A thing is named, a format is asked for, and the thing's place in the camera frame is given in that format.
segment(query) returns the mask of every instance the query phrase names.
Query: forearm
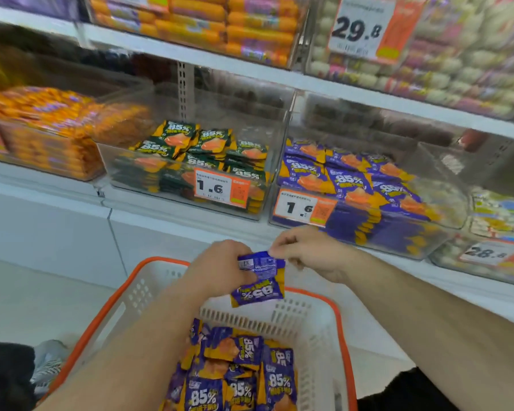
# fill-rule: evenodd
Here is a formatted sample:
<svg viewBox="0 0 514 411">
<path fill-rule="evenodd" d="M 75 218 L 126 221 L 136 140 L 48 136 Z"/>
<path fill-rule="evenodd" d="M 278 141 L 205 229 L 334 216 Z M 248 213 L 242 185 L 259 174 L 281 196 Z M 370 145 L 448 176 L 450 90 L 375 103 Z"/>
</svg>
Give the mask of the forearm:
<svg viewBox="0 0 514 411">
<path fill-rule="evenodd" d="M 38 409 L 156 410 L 205 299 L 189 280 L 179 279 Z"/>
<path fill-rule="evenodd" d="M 461 411 L 514 410 L 514 324 L 370 254 L 351 254 L 348 285 Z"/>
</svg>

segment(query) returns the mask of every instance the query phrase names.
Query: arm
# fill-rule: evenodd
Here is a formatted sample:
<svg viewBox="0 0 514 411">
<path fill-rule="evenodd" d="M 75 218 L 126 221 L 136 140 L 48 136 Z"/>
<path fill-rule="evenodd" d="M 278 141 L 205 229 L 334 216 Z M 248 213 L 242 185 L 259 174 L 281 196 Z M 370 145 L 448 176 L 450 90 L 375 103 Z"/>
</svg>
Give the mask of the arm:
<svg viewBox="0 0 514 411">
<path fill-rule="evenodd" d="M 345 284 L 460 411 L 514 410 L 514 324 L 312 227 L 270 254 Z"/>
<path fill-rule="evenodd" d="M 253 273 L 238 269 L 237 258 L 250 252 L 240 242 L 212 244 L 137 322 L 98 352 L 38 411 L 157 410 L 200 306 L 210 297 L 255 281 Z"/>
</svg>

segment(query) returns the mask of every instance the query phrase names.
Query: number 29.8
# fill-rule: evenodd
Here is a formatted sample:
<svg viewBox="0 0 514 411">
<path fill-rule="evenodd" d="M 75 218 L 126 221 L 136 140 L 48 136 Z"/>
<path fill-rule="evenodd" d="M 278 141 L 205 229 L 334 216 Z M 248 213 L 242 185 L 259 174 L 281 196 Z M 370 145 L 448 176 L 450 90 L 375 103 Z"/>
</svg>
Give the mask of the number 29.8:
<svg viewBox="0 0 514 411">
<path fill-rule="evenodd" d="M 362 20 L 355 20 L 352 22 L 352 24 L 350 24 L 350 19 L 346 16 L 339 17 L 337 19 L 337 24 L 341 26 L 333 30 L 331 33 L 332 37 L 348 39 L 349 41 L 358 41 L 362 38 L 363 33 L 366 31 L 366 25 Z M 375 25 L 371 30 L 370 36 L 372 38 L 379 37 L 382 29 L 382 26 Z"/>
</svg>

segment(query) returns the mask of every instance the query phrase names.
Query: shopping basket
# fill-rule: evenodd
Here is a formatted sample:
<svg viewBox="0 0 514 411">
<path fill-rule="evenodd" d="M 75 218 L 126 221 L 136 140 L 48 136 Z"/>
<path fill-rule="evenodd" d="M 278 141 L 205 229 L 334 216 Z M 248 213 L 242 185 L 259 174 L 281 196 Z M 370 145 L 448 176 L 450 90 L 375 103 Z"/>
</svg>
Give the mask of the shopping basket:
<svg viewBox="0 0 514 411">
<path fill-rule="evenodd" d="M 140 262 L 110 297 L 76 344 L 50 387 L 56 390 L 91 356 L 130 326 L 158 293 L 183 275 L 188 262 L 151 257 Z M 233 309 L 229 297 L 209 299 L 200 319 L 252 331 L 293 347 L 298 377 L 298 411 L 357 411 L 350 355 L 341 314 L 327 297 L 286 287 L 274 308 Z"/>
</svg>

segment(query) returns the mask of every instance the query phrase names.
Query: hand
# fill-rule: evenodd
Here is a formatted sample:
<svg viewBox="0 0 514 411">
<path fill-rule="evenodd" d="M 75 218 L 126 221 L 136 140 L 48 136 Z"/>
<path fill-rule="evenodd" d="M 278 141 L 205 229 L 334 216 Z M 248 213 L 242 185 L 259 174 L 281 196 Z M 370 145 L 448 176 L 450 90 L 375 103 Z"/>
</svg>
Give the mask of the hand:
<svg viewBox="0 0 514 411">
<path fill-rule="evenodd" d="M 299 226 L 282 232 L 268 253 L 288 260 L 298 269 L 314 269 L 329 281 L 337 282 L 350 257 L 359 251 L 321 232 L 314 226 Z"/>
<path fill-rule="evenodd" d="M 257 276 L 238 268 L 238 257 L 252 250 L 241 242 L 213 242 L 192 262 L 183 279 L 204 292 L 206 299 L 230 294 L 241 285 L 253 284 Z"/>
</svg>

